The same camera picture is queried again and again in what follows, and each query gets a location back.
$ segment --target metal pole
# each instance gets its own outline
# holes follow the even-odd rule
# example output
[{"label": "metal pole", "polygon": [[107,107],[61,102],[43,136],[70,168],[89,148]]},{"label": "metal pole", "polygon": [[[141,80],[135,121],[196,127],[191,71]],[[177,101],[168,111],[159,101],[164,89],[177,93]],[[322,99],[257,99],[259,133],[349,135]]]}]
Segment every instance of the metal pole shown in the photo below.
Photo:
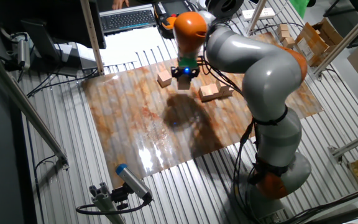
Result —
[{"label": "metal pole", "polygon": [[335,49],[327,55],[327,57],[321,62],[321,64],[314,71],[315,75],[320,74],[341,52],[345,49],[354,38],[358,36],[358,23],[357,25],[346,35],[346,37],[335,47]]},{"label": "metal pole", "polygon": [[251,21],[246,29],[246,36],[248,37],[249,34],[254,30],[256,22],[259,20],[260,13],[262,13],[262,9],[265,7],[267,0],[260,0],[258,5],[256,5],[255,11],[252,15]]},{"label": "metal pole", "polygon": [[89,38],[91,39],[91,45],[93,49],[94,58],[96,60],[96,66],[98,67],[99,75],[104,75],[102,56],[100,56],[98,38],[96,36],[96,31],[94,30],[92,12],[90,8],[89,0],[81,0],[81,7],[84,13],[86,27],[88,28]]},{"label": "metal pole", "polygon": [[[115,212],[118,211],[116,204],[113,202],[110,190],[105,182],[100,183],[100,188],[97,189],[94,185],[89,187],[89,192],[93,195],[92,202],[102,212]],[[121,215],[106,215],[111,223],[125,224]]]},{"label": "metal pole", "polygon": [[358,138],[353,140],[352,142],[346,144],[342,148],[336,149],[333,152],[333,156],[334,156],[334,158],[338,158],[339,156],[343,155],[345,152],[350,151],[351,149],[353,149],[357,146],[358,146]]},{"label": "metal pole", "polygon": [[320,218],[320,217],[322,217],[324,215],[327,215],[327,214],[330,214],[332,212],[338,211],[340,208],[343,208],[343,207],[348,206],[348,205],[352,205],[355,202],[358,202],[358,197],[356,197],[356,198],[354,198],[352,200],[349,200],[347,202],[340,203],[340,204],[338,204],[336,206],[333,206],[331,208],[327,208],[327,209],[325,209],[325,210],[323,210],[321,212],[318,212],[316,215],[313,215],[312,217],[310,217],[309,219],[307,219],[307,220],[305,220],[305,221],[303,221],[301,223],[302,224],[303,223],[308,223],[308,222],[310,222],[312,220],[315,220],[317,218]]},{"label": "metal pole", "polygon": [[33,127],[41,135],[42,139],[48,144],[51,150],[56,154],[59,160],[63,164],[63,168],[68,168],[67,156],[64,153],[63,149],[57,143],[55,137],[49,131],[48,127],[42,121],[41,117],[31,105],[29,99],[22,92],[18,86],[14,77],[10,76],[4,69],[2,63],[0,62],[0,84],[7,91],[8,95],[14,100],[19,109],[24,113],[24,115],[29,119]]}]

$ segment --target wooden block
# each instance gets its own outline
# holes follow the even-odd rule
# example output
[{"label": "wooden block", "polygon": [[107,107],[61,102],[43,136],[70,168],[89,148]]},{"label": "wooden block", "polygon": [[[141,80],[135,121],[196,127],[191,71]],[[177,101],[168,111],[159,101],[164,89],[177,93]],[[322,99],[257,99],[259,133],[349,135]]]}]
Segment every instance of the wooden block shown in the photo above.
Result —
[{"label": "wooden block", "polygon": [[201,86],[200,90],[198,90],[198,94],[200,95],[202,102],[213,100],[221,96],[221,93],[218,91],[216,84]]},{"label": "wooden block", "polygon": [[233,88],[229,88],[228,90],[224,91],[221,95],[221,97],[224,97],[224,96],[232,96],[233,95],[233,92],[234,92],[234,89]]},{"label": "wooden block", "polygon": [[294,45],[295,45],[295,40],[292,37],[284,38],[284,41],[283,41],[284,47],[291,49],[291,48],[293,48]]},{"label": "wooden block", "polygon": [[283,42],[283,40],[286,38],[286,37],[291,37],[290,35],[290,31],[281,31],[279,34],[278,34],[278,38],[280,38],[280,41]]},{"label": "wooden block", "polygon": [[157,81],[162,88],[171,85],[172,75],[167,70],[158,73]]},{"label": "wooden block", "polygon": [[288,31],[288,25],[286,24],[280,24],[278,25],[278,28],[277,28],[277,33],[279,34],[281,31]]},{"label": "wooden block", "polygon": [[321,32],[319,30],[315,30],[315,31],[320,36],[320,39],[325,43],[326,41],[321,37]]},{"label": "wooden block", "polygon": [[223,93],[224,91],[229,90],[229,86],[227,86],[225,83],[220,82],[219,80],[216,80],[216,87],[218,88],[218,92]]}]

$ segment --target metal slatted table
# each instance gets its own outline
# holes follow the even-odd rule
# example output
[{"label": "metal slatted table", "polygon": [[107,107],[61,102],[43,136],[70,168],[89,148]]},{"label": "metal slatted table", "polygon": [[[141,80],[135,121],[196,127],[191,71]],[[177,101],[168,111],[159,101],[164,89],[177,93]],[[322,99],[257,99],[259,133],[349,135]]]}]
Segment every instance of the metal slatted table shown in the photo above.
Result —
[{"label": "metal slatted table", "polygon": [[[285,0],[268,1],[266,7],[272,7],[278,12],[284,3]],[[242,6],[242,10],[254,8],[255,5],[248,1]],[[247,22],[238,18],[233,20],[238,26],[238,29],[232,26],[233,30],[244,33]],[[292,5],[287,4],[273,19],[258,21],[256,28],[282,22],[304,24]],[[265,31],[270,31],[278,38],[273,28]],[[293,37],[300,31],[290,26]],[[162,38],[161,43],[136,52],[139,58],[137,62],[106,67],[105,72],[121,72],[177,57],[174,40]],[[25,75],[21,88],[28,93],[45,78],[48,78],[46,74]],[[71,79],[51,75],[49,82],[53,84]],[[286,209],[278,213],[281,220],[358,190],[346,164],[336,164],[327,150],[330,145],[341,147],[358,137],[358,102],[351,98],[344,87],[346,84],[333,72],[323,72],[320,82],[309,72],[305,82],[324,111],[301,120],[303,136],[298,151],[311,162],[312,173],[300,189],[282,199]],[[41,205],[45,223],[109,223],[104,216],[86,216],[75,212],[77,206],[91,203],[88,192],[90,185],[106,182],[112,188],[101,143],[80,83],[70,82],[44,89],[30,100],[66,150],[70,164],[68,170],[58,169],[56,159],[53,158],[39,167],[37,177],[40,182],[40,202],[35,191],[34,173],[31,173],[38,221],[42,222]],[[27,130],[24,116],[23,120],[24,130]],[[53,155],[31,125],[29,132],[25,131],[25,139],[28,155],[33,153],[35,157],[32,161],[29,156],[30,166]],[[155,202],[140,211],[123,215],[126,222],[242,223],[243,214],[227,201],[227,188],[231,185],[237,150],[238,144],[231,145],[144,178],[145,184],[154,194]],[[255,146],[248,141],[245,153],[242,154],[247,167],[254,162],[255,151]],[[358,147],[347,152],[344,157],[348,161],[358,159]],[[209,172],[200,171],[198,167]],[[136,196],[131,196],[127,203],[130,207],[137,207],[141,202]]]}]

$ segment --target metal rod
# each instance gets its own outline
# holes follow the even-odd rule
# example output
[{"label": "metal rod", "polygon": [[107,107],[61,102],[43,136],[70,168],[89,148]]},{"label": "metal rod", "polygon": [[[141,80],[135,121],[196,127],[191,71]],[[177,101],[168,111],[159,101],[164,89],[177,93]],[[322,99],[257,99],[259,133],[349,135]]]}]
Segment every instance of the metal rod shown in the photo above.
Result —
[{"label": "metal rod", "polygon": [[345,152],[350,151],[351,149],[353,149],[357,146],[358,146],[358,138],[353,140],[352,142],[346,144],[342,148],[336,149],[333,152],[333,156],[334,156],[334,158],[338,158],[339,156],[343,155]]},{"label": "metal rod", "polygon": [[260,13],[262,13],[262,9],[265,7],[267,0],[260,0],[258,5],[256,5],[255,11],[252,15],[251,21],[246,29],[246,36],[248,37],[249,34],[254,30],[256,23],[259,20]]},{"label": "metal rod", "polygon": [[308,222],[310,222],[312,220],[315,220],[317,218],[320,218],[320,217],[322,217],[324,215],[327,215],[327,214],[330,214],[332,212],[338,211],[340,208],[343,208],[343,207],[348,206],[348,205],[352,205],[355,202],[358,202],[358,197],[356,197],[356,198],[354,198],[352,200],[348,200],[347,202],[340,203],[340,204],[338,204],[336,206],[333,206],[331,208],[327,208],[327,209],[325,209],[325,210],[323,210],[321,212],[318,212],[316,215],[313,215],[309,219],[303,221],[302,224],[303,223],[308,223]]},{"label": "metal rod", "polygon": [[22,92],[18,86],[16,79],[10,76],[4,69],[2,63],[0,62],[0,84],[7,91],[9,97],[13,99],[15,104],[19,109],[24,113],[27,119],[31,122],[33,127],[41,135],[42,139],[48,144],[51,150],[59,158],[63,167],[68,168],[67,156],[64,153],[63,149],[60,147],[59,143],[56,141],[55,137],[49,131],[48,127],[42,121],[41,117],[31,105],[29,99]]},{"label": "metal rod", "polygon": [[321,62],[321,64],[314,71],[315,75],[320,74],[341,52],[345,49],[355,37],[358,36],[358,23],[357,25],[346,35],[345,38],[335,47],[335,49],[327,55],[327,57]]},{"label": "metal rod", "polygon": [[86,28],[88,28],[89,38],[91,39],[91,45],[93,49],[94,58],[96,61],[96,66],[98,67],[99,75],[104,75],[102,56],[100,55],[98,38],[96,36],[96,31],[93,25],[92,12],[90,8],[89,0],[81,0],[81,7],[85,17]]}]

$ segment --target cardboard box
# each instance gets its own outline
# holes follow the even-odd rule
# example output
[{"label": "cardboard box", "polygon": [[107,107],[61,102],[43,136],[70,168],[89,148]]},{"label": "cardboard box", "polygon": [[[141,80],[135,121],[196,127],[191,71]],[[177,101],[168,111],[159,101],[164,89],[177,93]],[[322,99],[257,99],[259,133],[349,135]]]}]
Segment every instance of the cardboard box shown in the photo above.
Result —
[{"label": "cardboard box", "polygon": [[342,39],[341,35],[324,18],[313,26],[307,22],[295,40],[295,47],[306,58],[309,66],[314,67],[318,66]]}]

